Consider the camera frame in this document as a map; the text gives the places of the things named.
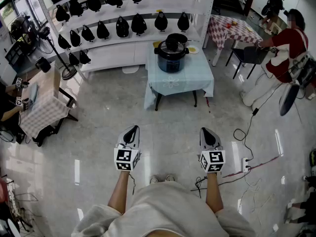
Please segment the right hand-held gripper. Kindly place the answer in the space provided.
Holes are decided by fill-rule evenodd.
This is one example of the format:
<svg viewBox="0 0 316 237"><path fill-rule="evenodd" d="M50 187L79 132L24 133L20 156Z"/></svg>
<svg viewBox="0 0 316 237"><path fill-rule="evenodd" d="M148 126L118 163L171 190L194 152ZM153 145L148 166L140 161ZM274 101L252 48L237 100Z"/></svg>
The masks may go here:
<svg viewBox="0 0 316 237"><path fill-rule="evenodd" d="M199 162L205 173L222 171L225 164L225 150L219 136L209 128L202 127L199 132L201 154Z"/></svg>

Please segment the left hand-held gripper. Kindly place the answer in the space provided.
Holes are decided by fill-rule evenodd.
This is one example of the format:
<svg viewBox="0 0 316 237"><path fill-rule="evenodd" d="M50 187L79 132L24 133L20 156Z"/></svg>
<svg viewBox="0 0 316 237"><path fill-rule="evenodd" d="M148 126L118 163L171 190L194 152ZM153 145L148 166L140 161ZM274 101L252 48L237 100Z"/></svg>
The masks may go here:
<svg viewBox="0 0 316 237"><path fill-rule="evenodd" d="M114 163L117 170L133 171L140 160L141 151L140 128L137 125L130 126L118 136L118 144L114 148Z"/></svg>

